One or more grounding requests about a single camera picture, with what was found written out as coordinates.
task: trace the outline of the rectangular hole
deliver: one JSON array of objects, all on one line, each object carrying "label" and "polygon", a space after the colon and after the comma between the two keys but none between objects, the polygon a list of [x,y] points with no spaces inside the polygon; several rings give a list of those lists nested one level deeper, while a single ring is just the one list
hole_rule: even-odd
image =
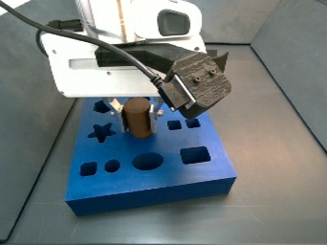
[{"label": "rectangular hole", "polygon": [[185,165],[210,161],[209,152],[205,146],[181,149],[180,156]]},{"label": "rectangular hole", "polygon": [[200,127],[197,119],[185,120],[185,123],[186,123],[188,128]]},{"label": "rectangular hole", "polygon": [[168,121],[166,125],[168,125],[168,130],[181,129],[181,124],[178,120]]}]

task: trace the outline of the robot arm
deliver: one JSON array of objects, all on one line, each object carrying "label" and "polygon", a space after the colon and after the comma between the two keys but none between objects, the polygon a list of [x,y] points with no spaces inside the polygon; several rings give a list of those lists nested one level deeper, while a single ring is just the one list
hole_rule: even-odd
[{"label": "robot arm", "polygon": [[[17,14],[29,25],[52,33],[42,36],[42,43],[57,89],[65,96],[156,97],[158,93],[170,110],[178,110],[185,118],[192,119],[229,93],[229,82],[221,71],[225,56],[213,59],[204,53],[198,36],[200,12],[194,5],[169,0],[76,2],[81,17],[92,18],[82,19],[88,35],[45,28]],[[16,14],[1,1],[0,6]],[[133,18],[129,21],[124,19],[121,28],[121,16],[129,15]],[[129,40],[132,45],[120,48],[105,43]],[[138,40],[145,44],[133,45]],[[145,84],[137,79],[138,74],[134,67],[128,66],[130,64],[156,88],[149,88],[148,82]],[[156,73],[165,74],[164,79]]]}]

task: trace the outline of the gray table surface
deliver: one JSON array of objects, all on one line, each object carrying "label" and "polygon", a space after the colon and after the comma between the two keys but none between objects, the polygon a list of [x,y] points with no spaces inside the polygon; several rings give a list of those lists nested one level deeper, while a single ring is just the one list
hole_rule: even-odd
[{"label": "gray table surface", "polygon": [[327,243],[327,158],[249,46],[229,51],[232,93],[209,115],[238,177],[228,196],[76,217],[64,203],[80,101],[10,244]]}]

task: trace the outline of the black cable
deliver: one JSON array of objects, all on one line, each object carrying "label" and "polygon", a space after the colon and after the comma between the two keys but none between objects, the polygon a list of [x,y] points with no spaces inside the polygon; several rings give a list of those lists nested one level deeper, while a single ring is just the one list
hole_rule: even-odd
[{"label": "black cable", "polygon": [[40,51],[42,52],[42,54],[46,56],[44,45],[41,42],[41,32],[42,32],[42,30],[37,29],[37,31],[36,31],[36,45],[37,45]]},{"label": "black cable", "polygon": [[152,83],[158,86],[161,84],[161,79],[158,75],[156,75],[149,68],[126,52],[116,48],[113,45],[100,41],[98,39],[89,37],[86,35],[76,34],[76,33],[66,33],[64,31],[56,30],[53,28],[49,28],[48,26],[41,25],[36,21],[26,18],[24,15],[21,15],[13,8],[10,8],[1,0],[0,0],[0,7],[4,8],[17,19],[20,19],[22,22],[25,22],[32,27],[37,28],[38,30],[52,33],[60,36],[64,36],[66,38],[94,44],[105,49],[108,49],[110,52],[113,52],[116,55],[122,57],[141,72],[142,74],[150,79]]}]

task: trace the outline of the circular hole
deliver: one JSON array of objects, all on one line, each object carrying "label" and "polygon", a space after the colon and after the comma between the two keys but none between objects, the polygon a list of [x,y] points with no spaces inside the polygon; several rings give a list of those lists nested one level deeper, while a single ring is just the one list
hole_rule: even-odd
[{"label": "circular hole", "polygon": [[106,172],[114,172],[118,169],[118,167],[120,167],[120,163],[117,162],[117,160],[109,160],[104,165],[104,170]]},{"label": "circular hole", "polygon": [[152,170],[156,169],[164,162],[164,157],[154,153],[148,152],[137,155],[133,158],[133,167],[138,170]]}]

